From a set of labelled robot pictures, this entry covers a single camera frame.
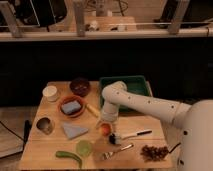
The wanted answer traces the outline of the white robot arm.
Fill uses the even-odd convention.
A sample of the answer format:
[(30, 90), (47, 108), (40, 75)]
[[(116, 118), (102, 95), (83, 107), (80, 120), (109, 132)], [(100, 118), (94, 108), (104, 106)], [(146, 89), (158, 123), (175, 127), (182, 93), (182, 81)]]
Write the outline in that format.
[(213, 99), (189, 105), (130, 93), (123, 81), (105, 86), (100, 120), (114, 123), (121, 105), (182, 130), (178, 171), (213, 171)]

